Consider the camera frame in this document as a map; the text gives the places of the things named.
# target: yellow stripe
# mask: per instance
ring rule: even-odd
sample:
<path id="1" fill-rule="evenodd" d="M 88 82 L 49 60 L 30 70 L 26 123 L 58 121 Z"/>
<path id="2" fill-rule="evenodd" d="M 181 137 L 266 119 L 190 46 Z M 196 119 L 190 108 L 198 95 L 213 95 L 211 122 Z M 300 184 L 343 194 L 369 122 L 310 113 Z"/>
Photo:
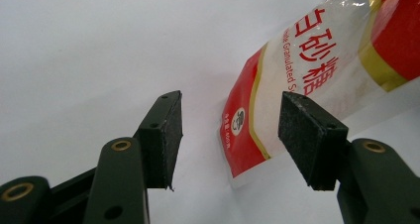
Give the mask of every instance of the yellow stripe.
<path id="1" fill-rule="evenodd" d="M 263 56 L 265 54 L 265 49 L 266 49 L 266 44 L 262 47 L 262 52 L 260 53 L 260 58 L 259 58 L 259 64 L 258 64 L 258 68 L 257 68 L 256 79 L 254 80 L 253 90 L 251 91 L 251 99 L 250 99 L 250 134 L 251 134 L 251 137 L 253 138 L 254 142 L 256 143 L 257 147 L 262 152 L 262 156 L 266 160 L 268 160 L 268 159 L 270 159 L 270 156 L 269 156 L 268 152 L 266 151 L 266 149 L 265 149 L 262 141 L 260 141 L 260 138 L 257 136 L 256 131 L 254 130 L 254 108 L 255 108 L 255 103 L 256 103 L 257 90 L 259 89 L 260 80 L 262 78 L 262 73 L 263 73 Z"/>
<path id="2" fill-rule="evenodd" d="M 370 77 L 382 87 L 383 90 L 389 92 L 406 83 L 407 80 L 389 66 L 371 44 L 371 30 L 377 11 L 380 8 L 381 0 L 369 0 L 369 5 L 370 16 L 359 46 L 359 58 Z"/>

